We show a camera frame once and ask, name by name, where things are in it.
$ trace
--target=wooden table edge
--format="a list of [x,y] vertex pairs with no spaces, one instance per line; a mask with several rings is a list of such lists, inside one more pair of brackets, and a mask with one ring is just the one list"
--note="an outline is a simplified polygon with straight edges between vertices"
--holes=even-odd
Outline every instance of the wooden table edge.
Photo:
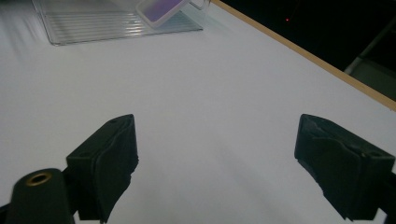
[[365,85],[364,83],[358,81],[356,78],[351,77],[350,75],[346,74],[345,72],[335,68],[329,63],[324,62],[314,54],[308,52],[305,49],[300,48],[296,44],[292,43],[285,37],[275,33],[274,31],[268,29],[267,27],[261,25],[260,23],[254,21],[250,17],[246,16],[245,14],[237,11],[236,9],[226,5],[225,3],[221,2],[220,0],[211,0],[213,4],[218,7],[221,7],[225,11],[229,12],[230,14],[234,15],[236,18],[240,19],[241,21],[246,22],[247,24],[253,26],[257,30],[265,33],[266,35],[271,36],[276,41],[280,42],[281,44],[287,46],[288,48],[296,51],[300,55],[304,56],[309,61],[317,64],[318,66],[322,67],[329,73],[333,74],[334,76],[340,78],[341,80],[345,81],[347,84],[351,85],[352,87],[356,88],[357,90],[363,92],[364,94],[368,95],[369,97],[373,98],[374,100],[378,101],[380,104],[388,107],[389,109],[396,111],[396,102],[392,99],[388,98],[387,96],[383,95],[382,93],[374,90],[373,88]]

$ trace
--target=dark background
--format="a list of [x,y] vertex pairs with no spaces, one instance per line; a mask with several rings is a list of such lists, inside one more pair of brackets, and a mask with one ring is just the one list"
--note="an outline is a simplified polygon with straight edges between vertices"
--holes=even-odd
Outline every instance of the dark background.
[[[396,15],[395,0],[222,0],[340,70]],[[396,71],[396,34],[368,55]]]

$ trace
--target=white tabletop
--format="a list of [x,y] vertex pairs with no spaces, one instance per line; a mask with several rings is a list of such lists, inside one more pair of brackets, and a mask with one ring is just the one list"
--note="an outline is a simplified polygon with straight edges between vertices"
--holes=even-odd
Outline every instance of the white tabletop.
[[0,204],[129,113],[114,224],[348,223],[293,157],[303,113],[396,155],[394,112],[217,6],[202,32],[54,47],[30,2],[0,4]]

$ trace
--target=white table surface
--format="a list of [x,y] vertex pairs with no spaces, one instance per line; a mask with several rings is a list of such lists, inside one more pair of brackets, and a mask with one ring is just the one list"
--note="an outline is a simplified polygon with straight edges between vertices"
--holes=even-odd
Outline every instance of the white table surface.
[[217,6],[202,32],[53,47],[30,2],[0,4],[0,204],[129,113],[114,224],[349,223],[293,158],[303,113],[396,155],[395,112]]

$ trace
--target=transparent plastic tray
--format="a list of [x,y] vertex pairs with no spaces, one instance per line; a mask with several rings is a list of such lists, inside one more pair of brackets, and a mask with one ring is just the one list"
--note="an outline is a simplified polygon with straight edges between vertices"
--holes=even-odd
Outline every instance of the transparent plastic tray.
[[81,42],[200,31],[203,27],[187,14],[205,16],[209,0],[194,0],[158,28],[136,13],[137,1],[33,0],[49,42],[62,46]]

